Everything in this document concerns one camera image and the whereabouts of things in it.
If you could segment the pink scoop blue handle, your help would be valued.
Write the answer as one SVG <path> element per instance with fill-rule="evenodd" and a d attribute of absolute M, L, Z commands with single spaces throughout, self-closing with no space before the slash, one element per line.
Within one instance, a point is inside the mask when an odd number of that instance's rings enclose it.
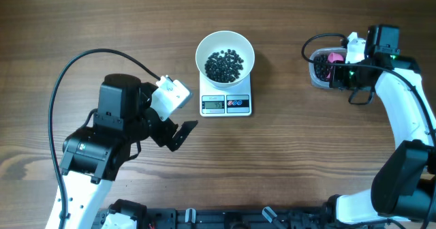
<path fill-rule="evenodd" d="M 327 62 L 329 63 L 343 63 L 345 61 L 344 57 L 338 53 L 332 52 L 328 55 Z M 328 66 L 328 74 L 326 80 L 329 81 L 332 78 L 333 66 Z"/>

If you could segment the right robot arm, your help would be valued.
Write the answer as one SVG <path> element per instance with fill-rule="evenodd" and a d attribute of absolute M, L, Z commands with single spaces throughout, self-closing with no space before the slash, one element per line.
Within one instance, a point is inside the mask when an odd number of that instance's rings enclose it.
<path fill-rule="evenodd" d="M 399 50 L 399 28 L 369 27 L 367 37 L 351 33 L 343 46 L 343 65 L 334 66 L 330 87 L 369 90 L 386 109 L 395 150 L 375 175 L 370 189 L 342 195 L 335 217 L 344 224 L 364 224 L 385 217 L 422 222 L 435 221 L 435 116 L 422 89 L 421 69 Z"/>

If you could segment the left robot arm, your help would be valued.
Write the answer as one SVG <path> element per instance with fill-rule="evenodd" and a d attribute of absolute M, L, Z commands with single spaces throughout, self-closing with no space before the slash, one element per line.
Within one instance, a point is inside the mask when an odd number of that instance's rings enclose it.
<path fill-rule="evenodd" d="M 155 84 L 127 74 L 109 74 L 98 107 L 63 143 L 58 186 L 47 228 L 90 228 L 120 167 L 135 159 L 131 146 L 151 138 L 176 151 L 197 125 L 177 125 L 170 115 L 191 98 L 179 80 L 162 76 Z"/>

